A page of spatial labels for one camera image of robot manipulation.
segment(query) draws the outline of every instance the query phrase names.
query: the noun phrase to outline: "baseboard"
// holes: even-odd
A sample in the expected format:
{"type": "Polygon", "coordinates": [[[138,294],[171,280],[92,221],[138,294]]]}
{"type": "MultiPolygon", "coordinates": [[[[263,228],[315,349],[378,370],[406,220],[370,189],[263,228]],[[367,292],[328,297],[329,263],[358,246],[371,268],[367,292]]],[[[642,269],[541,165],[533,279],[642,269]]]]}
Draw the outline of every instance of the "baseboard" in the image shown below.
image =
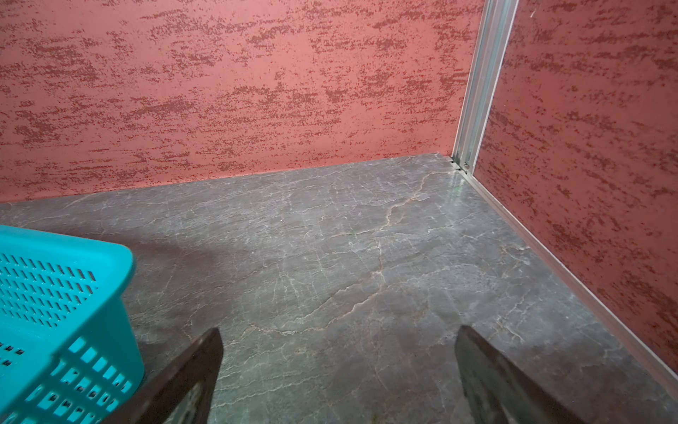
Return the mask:
{"type": "Polygon", "coordinates": [[[474,176],[462,171],[466,181],[482,196],[525,243],[560,277],[574,294],[598,317],[604,326],[661,384],[678,400],[678,375],[667,366],[641,339],[616,317],[534,234],[506,209],[474,176]]]}

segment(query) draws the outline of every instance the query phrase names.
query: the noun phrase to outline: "metal strip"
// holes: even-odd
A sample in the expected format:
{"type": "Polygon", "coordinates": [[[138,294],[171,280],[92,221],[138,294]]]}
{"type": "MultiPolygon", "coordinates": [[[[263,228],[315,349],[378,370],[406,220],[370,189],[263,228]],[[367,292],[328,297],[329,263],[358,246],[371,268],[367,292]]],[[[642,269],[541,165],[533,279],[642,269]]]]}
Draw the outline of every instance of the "metal strip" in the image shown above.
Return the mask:
{"type": "Polygon", "coordinates": [[[462,173],[468,183],[508,223],[525,243],[558,275],[579,300],[591,310],[605,327],[617,338],[638,362],[662,385],[669,395],[678,400],[678,375],[661,360],[629,327],[614,315],[584,283],[574,275],[537,237],[530,232],[494,197],[474,176],[462,173]]]}
{"type": "Polygon", "coordinates": [[[518,0],[487,0],[481,18],[471,74],[452,158],[469,173],[478,159],[518,0]]]}

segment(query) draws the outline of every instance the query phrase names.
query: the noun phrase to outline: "basket hole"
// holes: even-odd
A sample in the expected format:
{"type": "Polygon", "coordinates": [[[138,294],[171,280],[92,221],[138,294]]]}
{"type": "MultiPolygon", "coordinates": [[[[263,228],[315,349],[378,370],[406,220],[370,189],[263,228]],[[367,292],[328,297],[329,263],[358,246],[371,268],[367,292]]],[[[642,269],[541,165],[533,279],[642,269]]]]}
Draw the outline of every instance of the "basket hole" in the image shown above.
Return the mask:
{"type": "Polygon", "coordinates": [[[78,350],[82,349],[83,346],[84,346],[85,344],[87,344],[87,342],[85,342],[85,339],[83,339],[82,337],[78,337],[78,338],[73,342],[73,344],[71,345],[71,347],[68,348],[68,350],[71,351],[71,352],[73,352],[73,353],[77,353],[78,350]]]}
{"type": "Polygon", "coordinates": [[[99,360],[92,366],[92,369],[96,372],[99,372],[104,369],[107,363],[108,362],[104,358],[99,358],[99,360]]]}
{"type": "Polygon", "coordinates": [[[82,422],[80,424],[92,424],[94,420],[96,419],[96,416],[94,414],[87,414],[85,418],[83,418],[82,422]]]}
{"type": "Polygon", "coordinates": [[[115,380],[113,380],[113,385],[115,387],[118,387],[124,380],[125,380],[125,376],[122,375],[122,374],[118,374],[118,376],[115,377],[115,380]]]}
{"type": "Polygon", "coordinates": [[[52,371],[49,375],[57,375],[65,366],[66,362],[64,362],[64,360],[59,360],[59,365],[57,365],[54,368],[54,371],[52,371]]]}
{"type": "Polygon", "coordinates": [[[118,399],[114,399],[113,402],[111,402],[111,404],[106,407],[106,410],[112,412],[118,407],[118,405],[120,405],[120,402],[118,402],[118,399]]]}
{"type": "Polygon", "coordinates": [[[113,377],[113,375],[115,374],[116,371],[117,371],[117,369],[115,369],[115,367],[113,365],[111,365],[110,367],[108,367],[108,370],[106,370],[106,372],[104,373],[104,378],[106,380],[111,379],[111,377],[113,377]]]}
{"type": "Polygon", "coordinates": [[[71,368],[70,370],[68,370],[66,375],[64,375],[63,378],[61,378],[61,382],[64,384],[71,384],[75,380],[75,377],[78,376],[78,374],[80,374],[78,370],[76,370],[75,368],[71,368]]]}
{"type": "Polygon", "coordinates": [[[94,350],[94,348],[90,347],[89,349],[87,349],[87,351],[85,353],[83,353],[83,355],[80,357],[80,359],[85,361],[86,364],[89,364],[92,361],[92,359],[94,359],[95,356],[96,356],[96,350],[94,350]]]}
{"type": "Polygon", "coordinates": [[[78,421],[80,419],[80,416],[84,413],[84,409],[77,407],[71,415],[68,416],[66,419],[68,422],[74,423],[75,421],[78,421]]]}
{"type": "Polygon", "coordinates": [[[35,399],[35,398],[40,394],[40,392],[42,391],[42,389],[43,389],[43,386],[42,386],[42,385],[38,385],[38,387],[36,387],[36,388],[33,390],[33,392],[31,392],[31,394],[28,395],[28,397],[26,398],[26,402],[30,402],[31,400],[35,399]]]}
{"type": "Polygon", "coordinates": [[[85,390],[87,390],[91,382],[92,381],[89,378],[83,377],[83,379],[80,380],[80,383],[77,384],[75,391],[77,391],[78,393],[84,392],[85,390]]]}
{"type": "Polygon", "coordinates": [[[19,415],[16,412],[13,412],[10,416],[7,417],[6,420],[2,422],[2,424],[12,424],[14,420],[16,420],[16,417],[19,415]]]}
{"type": "Polygon", "coordinates": [[[96,398],[96,396],[99,394],[100,391],[101,391],[101,387],[95,385],[94,387],[92,387],[92,390],[89,391],[89,393],[87,394],[87,397],[89,399],[94,399],[94,398],[96,398]]]}
{"type": "Polygon", "coordinates": [[[54,414],[57,417],[62,417],[66,413],[66,411],[71,409],[72,405],[73,403],[70,400],[65,399],[63,402],[61,402],[61,405],[59,405],[59,407],[55,409],[54,414]]]}
{"type": "Polygon", "coordinates": [[[38,404],[38,408],[44,410],[50,409],[58,398],[59,395],[51,391],[40,401],[40,403],[38,404]]]}
{"type": "Polygon", "coordinates": [[[106,402],[108,402],[111,399],[111,395],[108,393],[104,392],[104,394],[101,395],[101,398],[99,398],[98,401],[96,401],[96,404],[99,406],[104,406],[106,402]]]}

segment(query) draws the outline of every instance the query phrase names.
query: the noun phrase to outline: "red textured wall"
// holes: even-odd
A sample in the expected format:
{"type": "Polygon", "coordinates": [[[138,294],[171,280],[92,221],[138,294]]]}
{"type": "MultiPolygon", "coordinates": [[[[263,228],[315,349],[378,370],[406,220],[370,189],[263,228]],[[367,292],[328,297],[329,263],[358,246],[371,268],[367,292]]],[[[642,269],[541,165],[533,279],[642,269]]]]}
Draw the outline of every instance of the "red textured wall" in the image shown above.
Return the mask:
{"type": "Polygon", "coordinates": [[[475,172],[674,370],[677,13],[521,0],[475,172]]]}
{"type": "Polygon", "coordinates": [[[4,1],[0,201],[449,153],[482,6],[4,1]]]}

